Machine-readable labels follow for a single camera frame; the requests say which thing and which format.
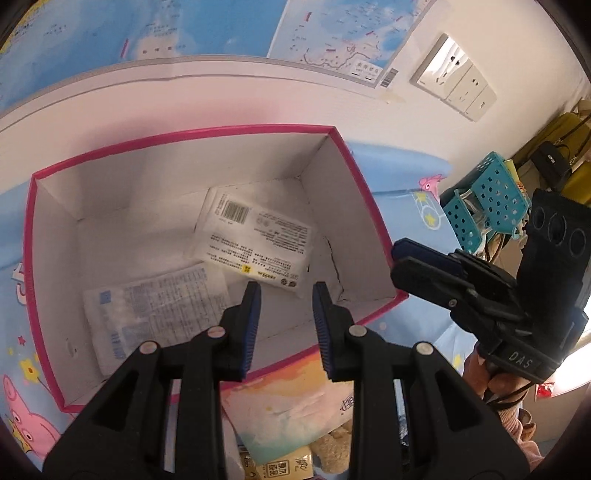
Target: yellow star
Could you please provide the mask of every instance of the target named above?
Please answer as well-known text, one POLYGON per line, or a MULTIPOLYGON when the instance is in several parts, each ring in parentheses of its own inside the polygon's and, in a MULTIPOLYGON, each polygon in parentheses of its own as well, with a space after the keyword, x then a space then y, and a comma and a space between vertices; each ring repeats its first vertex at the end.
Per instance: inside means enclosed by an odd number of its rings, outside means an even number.
POLYGON ((456 370, 458 368, 460 368, 462 366, 462 356, 460 354, 457 354, 454 358, 453 358, 453 368, 455 368, 456 370))
POLYGON ((435 224, 437 223, 437 219, 430 213, 425 215, 425 221, 427 222, 428 226, 435 226, 435 224))
POLYGON ((27 443, 27 441, 22 437, 21 432, 18 431, 17 426, 15 423, 8 419, 8 423, 10 424, 10 428, 12 429, 12 436, 16 438, 16 440, 21 444, 21 449, 23 452, 27 453, 32 450, 31 445, 27 443))

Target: packaged wet wipes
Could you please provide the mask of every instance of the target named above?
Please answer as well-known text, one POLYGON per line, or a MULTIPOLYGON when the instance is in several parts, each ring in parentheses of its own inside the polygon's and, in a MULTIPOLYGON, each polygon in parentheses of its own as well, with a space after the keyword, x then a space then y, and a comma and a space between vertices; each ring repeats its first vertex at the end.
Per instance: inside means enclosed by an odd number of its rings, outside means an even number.
POLYGON ((103 375, 113 373, 146 340, 163 347, 187 342, 217 325, 229 306, 223 272, 205 263, 84 292, 103 375))

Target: wall outlet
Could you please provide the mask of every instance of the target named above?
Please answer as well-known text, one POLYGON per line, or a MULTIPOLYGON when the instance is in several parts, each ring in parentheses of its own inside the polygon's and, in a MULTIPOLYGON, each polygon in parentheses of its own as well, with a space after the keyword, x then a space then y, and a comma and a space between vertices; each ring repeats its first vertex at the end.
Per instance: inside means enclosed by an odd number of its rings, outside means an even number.
POLYGON ((440 99, 445 99, 472 65, 454 39, 444 34, 413 75, 411 83, 440 99))
POLYGON ((468 110, 468 107, 487 86, 488 83, 482 76, 482 73, 480 73, 480 70, 473 65, 445 101, 452 107, 465 113, 466 110, 468 110))
POLYGON ((493 103, 496 102, 496 93, 489 85, 482 93, 476 97, 476 100, 466 110, 466 116, 473 122, 477 122, 482 118, 482 115, 490 110, 493 103))

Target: white package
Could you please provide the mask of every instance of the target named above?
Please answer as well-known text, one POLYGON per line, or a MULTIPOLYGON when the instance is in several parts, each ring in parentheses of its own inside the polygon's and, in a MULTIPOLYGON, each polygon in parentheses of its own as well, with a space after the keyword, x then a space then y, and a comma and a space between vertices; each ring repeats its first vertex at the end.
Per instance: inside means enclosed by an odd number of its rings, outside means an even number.
POLYGON ((204 263, 154 278, 84 292, 100 371, 113 373, 146 340, 187 342, 217 325, 230 306, 223 272, 204 263))
POLYGON ((196 258, 297 290, 308 269, 314 234, 310 225, 221 191, 204 213, 192 252, 196 258))

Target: teal plastic basket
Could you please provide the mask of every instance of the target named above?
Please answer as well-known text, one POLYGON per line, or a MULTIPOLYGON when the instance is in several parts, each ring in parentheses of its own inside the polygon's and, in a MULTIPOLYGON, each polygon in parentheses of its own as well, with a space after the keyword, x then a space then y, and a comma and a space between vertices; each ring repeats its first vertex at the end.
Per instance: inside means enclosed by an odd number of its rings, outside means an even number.
POLYGON ((477 167, 480 175, 471 189, 485 211, 495 232, 512 235, 529 208, 504 159, 492 152, 477 167))
POLYGON ((530 207, 504 161, 498 153, 489 153, 468 175, 441 195, 441 205, 460 245, 471 254, 477 250, 482 237, 460 193, 472 189, 486 215, 485 226, 490 226, 493 232, 508 235, 515 232, 530 207))
POLYGON ((460 198, 459 190, 454 191, 454 196, 443 210, 452 224, 462 250, 474 254, 482 242, 482 236, 466 204, 460 198))

